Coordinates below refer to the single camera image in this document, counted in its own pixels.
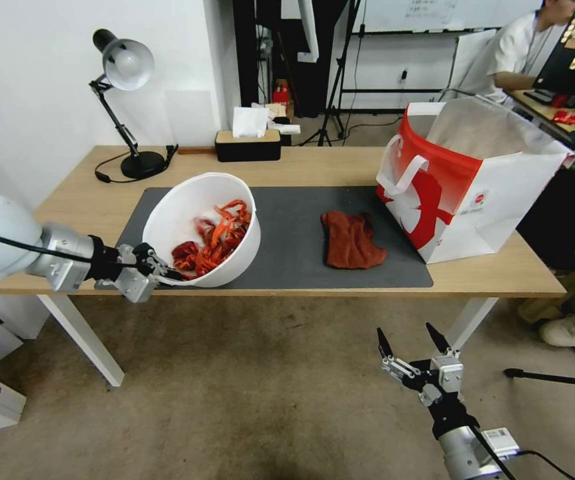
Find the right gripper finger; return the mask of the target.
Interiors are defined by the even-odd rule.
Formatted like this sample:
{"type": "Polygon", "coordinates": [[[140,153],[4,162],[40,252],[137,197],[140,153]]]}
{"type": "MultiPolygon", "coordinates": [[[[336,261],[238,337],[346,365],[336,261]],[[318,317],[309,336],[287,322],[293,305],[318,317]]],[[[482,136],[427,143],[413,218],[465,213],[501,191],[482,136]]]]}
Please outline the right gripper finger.
{"type": "Polygon", "coordinates": [[[381,355],[381,368],[402,385],[414,386],[420,379],[421,371],[409,363],[395,357],[390,343],[380,327],[376,329],[378,337],[378,350],[381,355]]]}
{"type": "Polygon", "coordinates": [[[460,356],[460,350],[454,349],[449,343],[446,337],[439,332],[431,323],[426,322],[426,329],[430,335],[432,342],[434,343],[436,349],[441,355],[451,355],[455,358],[460,356]]]}

